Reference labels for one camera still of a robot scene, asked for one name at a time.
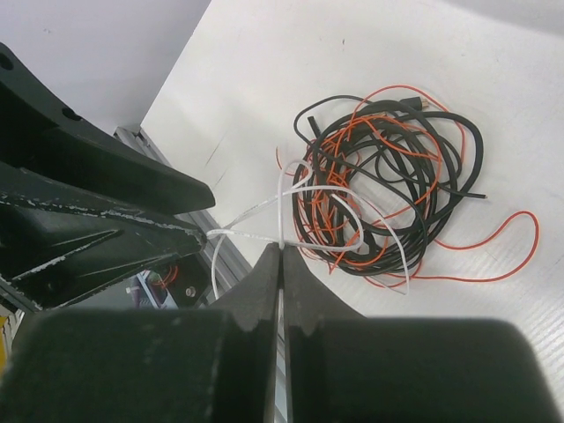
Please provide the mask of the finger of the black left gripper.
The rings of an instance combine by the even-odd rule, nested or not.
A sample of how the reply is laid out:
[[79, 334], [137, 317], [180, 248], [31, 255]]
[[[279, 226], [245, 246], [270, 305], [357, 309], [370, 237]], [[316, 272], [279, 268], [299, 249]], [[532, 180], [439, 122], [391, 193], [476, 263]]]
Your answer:
[[1, 166], [1, 296], [17, 308], [60, 308], [139, 273], [171, 242], [144, 210]]
[[128, 147], [52, 93], [1, 47], [1, 161], [168, 215], [216, 204], [203, 182]]

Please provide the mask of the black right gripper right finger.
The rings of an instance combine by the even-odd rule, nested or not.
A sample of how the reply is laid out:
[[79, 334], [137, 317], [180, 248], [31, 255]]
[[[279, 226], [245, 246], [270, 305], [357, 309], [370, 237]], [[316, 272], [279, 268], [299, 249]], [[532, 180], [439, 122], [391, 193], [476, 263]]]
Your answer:
[[556, 422], [529, 343], [492, 319], [365, 317], [281, 255], [292, 422]]

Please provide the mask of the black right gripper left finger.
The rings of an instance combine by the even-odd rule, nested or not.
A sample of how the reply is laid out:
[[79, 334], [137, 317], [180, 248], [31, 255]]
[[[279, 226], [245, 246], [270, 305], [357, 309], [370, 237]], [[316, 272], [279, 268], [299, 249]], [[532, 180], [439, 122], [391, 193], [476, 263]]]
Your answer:
[[4, 422], [270, 422], [280, 251], [206, 308], [37, 315], [1, 377]]

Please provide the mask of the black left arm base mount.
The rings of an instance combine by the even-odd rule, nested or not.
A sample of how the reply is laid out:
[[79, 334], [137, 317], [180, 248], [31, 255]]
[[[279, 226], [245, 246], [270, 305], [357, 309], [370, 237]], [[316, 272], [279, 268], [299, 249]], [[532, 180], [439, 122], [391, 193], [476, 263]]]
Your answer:
[[167, 291], [178, 308], [196, 308], [206, 303], [211, 289], [210, 268], [200, 255], [185, 256], [173, 263]]

